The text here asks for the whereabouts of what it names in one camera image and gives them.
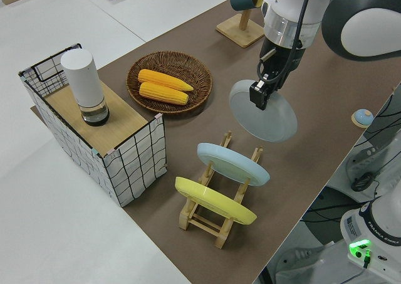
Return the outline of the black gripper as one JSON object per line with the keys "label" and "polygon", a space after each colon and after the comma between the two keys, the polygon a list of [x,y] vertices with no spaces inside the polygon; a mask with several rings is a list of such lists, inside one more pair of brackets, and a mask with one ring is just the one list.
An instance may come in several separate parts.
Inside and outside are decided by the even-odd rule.
{"label": "black gripper", "polygon": [[272,57],[267,59],[265,62],[262,62],[262,71],[260,71],[260,65],[258,65],[258,77],[261,78],[263,75],[267,75],[268,80],[273,80],[275,78],[277,78],[277,80],[270,84],[259,80],[258,82],[252,83],[249,87],[249,99],[260,110],[266,109],[272,91],[276,91],[284,85],[289,73],[297,69],[305,52],[305,49],[295,49],[292,60],[286,68],[285,66],[290,57],[291,49],[280,47],[267,38],[264,38],[259,57],[262,58],[273,48],[276,52]]}

